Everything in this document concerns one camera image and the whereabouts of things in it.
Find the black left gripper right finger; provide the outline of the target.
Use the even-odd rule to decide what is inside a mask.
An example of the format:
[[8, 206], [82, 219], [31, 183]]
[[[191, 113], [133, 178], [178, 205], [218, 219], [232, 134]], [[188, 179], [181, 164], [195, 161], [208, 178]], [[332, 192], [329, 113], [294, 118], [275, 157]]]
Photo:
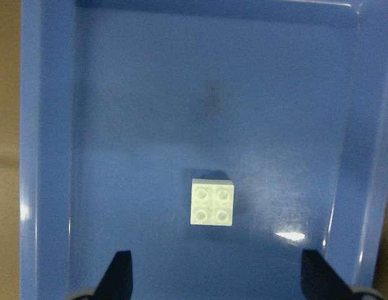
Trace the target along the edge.
[[353, 292], [316, 250], [304, 249], [300, 285], [305, 299], [352, 299]]

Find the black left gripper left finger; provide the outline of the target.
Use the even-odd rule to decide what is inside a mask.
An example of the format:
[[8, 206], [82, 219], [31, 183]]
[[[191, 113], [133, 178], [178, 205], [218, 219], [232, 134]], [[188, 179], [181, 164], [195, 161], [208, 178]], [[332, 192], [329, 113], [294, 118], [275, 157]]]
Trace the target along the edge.
[[118, 251], [98, 284], [93, 299], [131, 299], [133, 265], [130, 251]]

